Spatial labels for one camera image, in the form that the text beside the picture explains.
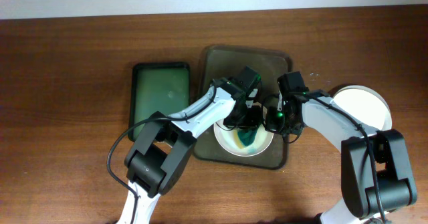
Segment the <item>large brown serving tray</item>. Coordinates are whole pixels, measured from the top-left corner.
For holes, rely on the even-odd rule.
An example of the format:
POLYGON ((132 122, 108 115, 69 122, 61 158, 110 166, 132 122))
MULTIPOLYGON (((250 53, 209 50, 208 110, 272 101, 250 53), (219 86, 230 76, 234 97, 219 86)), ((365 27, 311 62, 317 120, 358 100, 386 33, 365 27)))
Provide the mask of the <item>large brown serving tray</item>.
MULTIPOLYGON (((266 96, 277 94, 277 79, 293 69, 292 59, 282 51, 232 45, 207 47, 203 51, 201 61, 204 63, 204 70, 199 84, 200 96, 206 93, 212 79, 236 76, 248 66, 261 76, 261 91, 255 99, 257 104, 266 96)), ((221 147, 215 138, 215 127, 216 125, 213 125, 198 137, 193 150, 196 158, 269 170, 280 169, 286 164, 288 145, 283 142, 281 136, 273 135, 270 145, 263 152, 251 157, 240 157, 221 147)))

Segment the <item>dark green water tray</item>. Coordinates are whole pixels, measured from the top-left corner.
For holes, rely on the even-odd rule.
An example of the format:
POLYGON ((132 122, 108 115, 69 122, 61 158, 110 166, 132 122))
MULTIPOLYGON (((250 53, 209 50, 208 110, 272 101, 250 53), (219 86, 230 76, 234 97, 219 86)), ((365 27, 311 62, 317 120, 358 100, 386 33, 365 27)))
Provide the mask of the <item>dark green water tray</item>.
POLYGON ((185 62, 139 63, 132 68, 129 126, 159 111, 185 109, 190 100, 190 70, 185 62))

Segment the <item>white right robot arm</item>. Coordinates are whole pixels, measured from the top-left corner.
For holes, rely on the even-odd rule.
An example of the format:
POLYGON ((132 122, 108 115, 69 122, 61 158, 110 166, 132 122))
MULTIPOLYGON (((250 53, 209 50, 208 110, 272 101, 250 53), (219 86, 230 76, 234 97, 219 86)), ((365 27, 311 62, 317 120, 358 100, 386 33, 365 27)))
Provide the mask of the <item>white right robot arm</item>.
POLYGON ((387 213, 417 201, 404 136, 362 123, 323 91, 282 92, 265 116, 275 134, 319 132, 340 152, 342 198, 317 214, 315 223, 388 223, 387 213))

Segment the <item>white plate pink rim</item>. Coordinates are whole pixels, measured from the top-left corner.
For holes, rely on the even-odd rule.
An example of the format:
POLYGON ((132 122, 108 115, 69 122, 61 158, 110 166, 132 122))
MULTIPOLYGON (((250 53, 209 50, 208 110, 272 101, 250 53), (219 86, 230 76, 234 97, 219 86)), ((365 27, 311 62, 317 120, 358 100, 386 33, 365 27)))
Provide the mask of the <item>white plate pink rim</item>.
POLYGON ((219 120, 213 125, 213 129, 218 143, 227 152, 241 157, 250 157, 262 153, 268 148, 274 137, 274 134, 266 131, 263 126, 258 126, 253 144, 244 148, 237 137, 239 128, 225 127, 223 121, 219 120))

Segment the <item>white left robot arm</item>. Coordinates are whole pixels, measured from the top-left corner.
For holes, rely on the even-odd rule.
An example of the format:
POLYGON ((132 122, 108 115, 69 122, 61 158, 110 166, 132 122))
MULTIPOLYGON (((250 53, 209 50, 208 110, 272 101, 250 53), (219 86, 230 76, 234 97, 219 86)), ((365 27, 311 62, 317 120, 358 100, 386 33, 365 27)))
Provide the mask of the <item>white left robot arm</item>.
POLYGON ((213 80, 207 93, 189 107, 165 116, 155 112, 138 123, 142 130, 124 159, 127 181, 116 181, 128 195, 119 223, 148 223, 159 198, 181 177, 198 137, 217 121, 241 120, 260 76, 213 80))

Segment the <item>green yellow sponge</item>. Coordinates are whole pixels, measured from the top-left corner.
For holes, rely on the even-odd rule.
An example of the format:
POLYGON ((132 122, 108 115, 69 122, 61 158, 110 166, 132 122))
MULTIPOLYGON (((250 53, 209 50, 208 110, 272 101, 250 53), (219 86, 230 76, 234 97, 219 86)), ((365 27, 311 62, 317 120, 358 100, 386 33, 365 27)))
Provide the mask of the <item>green yellow sponge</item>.
POLYGON ((253 144, 256 135, 256 128, 240 129, 237 131, 238 140, 244 148, 253 144))

